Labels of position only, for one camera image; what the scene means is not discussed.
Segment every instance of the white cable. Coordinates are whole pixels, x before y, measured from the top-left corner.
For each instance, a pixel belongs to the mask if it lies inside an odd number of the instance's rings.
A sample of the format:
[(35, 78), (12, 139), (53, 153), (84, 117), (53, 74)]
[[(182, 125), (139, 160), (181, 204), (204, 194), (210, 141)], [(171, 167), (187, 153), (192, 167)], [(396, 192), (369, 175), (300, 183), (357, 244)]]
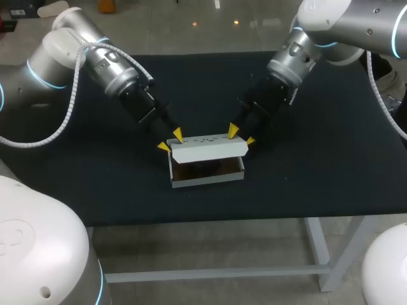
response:
[(370, 51), (366, 52), (367, 58), (368, 58), (368, 76), (369, 76), (369, 81), (370, 85), (373, 89), (373, 92), (376, 95), (377, 101), (380, 104), (380, 107), (382, 108), (384, 114), (386, 115), (386, 118), (389, 120), (390, 124), (393, 126), (393, 128), (396, 130), (396, 132), (404, 139), (407, 140), (407, 134), (397, 125), (397, 123), (394, 121), (393, 117), (391, 116), (389, 110), (387, 110), (386, 105), (383, 102), (382, 96), (380, 95), (379, 90), (377, 89), (375, 78), (373, 76), (373, 68), (371, 64), (371, 53)]
[(86, 46), (82, 46), (78, 50), (78, 53), (76, 54), (74, 83), (72, 85), (71, 98), (69, 100), (69, 105), (68, 105), (68, 109), (67, 109), (65, 118), (62, 121), (62, 124), (59, 126), (59, 128), (53, 134), (51, 134), (48, 138), (41, 140), (41, 141), (32, 142), (32, 143), (20, 143), (20, 142), (10, 141), (4, 137), (0, 137), (0, 143), (5, 144), (7, 146), (15, 147), (15, 148), (35, 148), (35, 147), (47, 145), (48, 143), (54, 141), (65, 130), (65, 128), (68, 125), (68, 122), (71, 118), (72, 111), (73, 111), (74, 105), (75, 105), (76, 93), (78, 91), (79, 71), (81, 69), (81, 57), (87, 48), (91, 48), (93, 46), (96, 46), (99, 48), (106, 48), (106, 49), (115, 51), (116, 53), (118, 53), (121, 56), (123, 56), (124, 58), (126, 58), (131, 64), (136, 66), (146, 76), (146, 78), (149, 82), (154, 81), (151, 74), (149, 72), (147, 72), (147, 70), (141, 64), (139, 64), (136, 60), (134, 60), (130, 55), (126, 54), (125, 52), (121, 51), (120, 49), (118, 49), (114, 46), (111, 46), (110, 44), (93, 43), (93, 44), (89, 44)]

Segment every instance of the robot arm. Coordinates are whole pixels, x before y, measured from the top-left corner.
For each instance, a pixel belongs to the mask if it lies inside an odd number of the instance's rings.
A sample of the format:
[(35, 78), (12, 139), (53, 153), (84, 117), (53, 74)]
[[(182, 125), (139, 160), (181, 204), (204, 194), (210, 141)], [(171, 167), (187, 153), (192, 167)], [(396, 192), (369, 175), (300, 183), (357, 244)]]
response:
[[(167, 113), (169, 103), (161, 103), (149, 91), (154, 85), (151, 75), (129, 55), (115, 48), (80, 8), (70, 8), (61, 13), (55, 19), (52, 29), (25, 64), (19, 67), (1, 67), (0, 114), (55, 100), (57, 92), (64, 89), (72, 78), (72, 70), (77, 64), (76, 55), (86, 46), (90, 46), (84, 52), (85, 68), (101, 85), (105, 94), (117, 98), (138, 124), (151, 130), (159, 148), (169, 150), (165, 141), (172, 137), (183, 141), (181, 128)], [(84, 61), (85, 55), (81, 57), (80, 66)], [(142, 85), (134, 66), (145, 75), (148, 85)], [(67, 116), (53, 135), (33, 144), (19, 144), (4, 138), (0, 138), (0, 142), (14, 147), (30, 148), (55, 139), (64, 130), (71, 116), (78, 74), (79, 70), (74, 76)]]
[(244, 95), (229, 137), (239, 132), (254, 142), (280, 105), (292, 101), (289, 93), (296, 92), (320, 57), (347, 65), (364, 50), (407, 56), (406, 10), (406, 3), (386, 0), (304, 0), (288, 39), (267, 65), (269, 76)]

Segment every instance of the cardboard box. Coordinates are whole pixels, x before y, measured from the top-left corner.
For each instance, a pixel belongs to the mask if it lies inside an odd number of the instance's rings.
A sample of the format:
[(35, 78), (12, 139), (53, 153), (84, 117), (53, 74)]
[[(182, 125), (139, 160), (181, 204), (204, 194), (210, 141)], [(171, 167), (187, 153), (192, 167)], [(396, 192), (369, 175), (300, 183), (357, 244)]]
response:
[(248, 151), (240, 137), (227, 134), (167, 141), (170, 179), (173, 188), (244, 179), (242, 156)]

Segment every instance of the tiled floor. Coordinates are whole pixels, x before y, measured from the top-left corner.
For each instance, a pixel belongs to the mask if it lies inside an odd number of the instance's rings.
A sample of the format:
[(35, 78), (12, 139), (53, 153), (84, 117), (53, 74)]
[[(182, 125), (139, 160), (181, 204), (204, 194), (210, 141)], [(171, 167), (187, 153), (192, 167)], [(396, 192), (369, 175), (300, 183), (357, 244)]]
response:
[[(82, 7), (130, 54), (276, 50), (301, 2), (220, 0), (218, 10), (214, 0), (179, 0), (179, 4), (175, 0), (120, 0), (117, 14), (100, 15), (97, 0), (68, 1)], [(19, 21), (16, 32), (0, 41), (0, 64), (23, 62), (52, 22), (52, 18)], [(407, 76), (404, 64), (397, 64)], [(405, 215), (383, 216), (372, 239), (405, 221)], [(331, 250), (348, 222), (348, 217), (322, 219)], [(312, 263), (299, 219), (102, 227), (96, 228), (94, 243), (107, 273)], [(114, 305), (363, 305), (361, 259), (343, 285), (328, 294), (319, 292), (314, 276), (114, 284), (111, 292)]]

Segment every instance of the black fabric surface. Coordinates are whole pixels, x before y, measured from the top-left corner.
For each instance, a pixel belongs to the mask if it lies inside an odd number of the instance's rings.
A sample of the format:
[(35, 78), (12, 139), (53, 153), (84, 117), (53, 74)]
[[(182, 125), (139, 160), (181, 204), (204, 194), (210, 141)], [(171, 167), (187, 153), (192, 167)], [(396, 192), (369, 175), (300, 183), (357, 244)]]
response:
[[(173, 100), (171, 113), (189, 137), (226, 133), (237, 96), (266, 75), (272, 54), (136, 59), (155, 77), (154, 93)], [(6, 134), (48, 135), (68, 95), (46, 114), (20, 114)], [(407, 152), (358, 63), (315, 67), (293, 106), (245, 159), (242, 181), (172, 189), (166, 154), (84, 72), (61, 138), (31, 151), (2, 147), (0, 157), (22, 182), (70, 206), (87, 226), (407, 212)]]

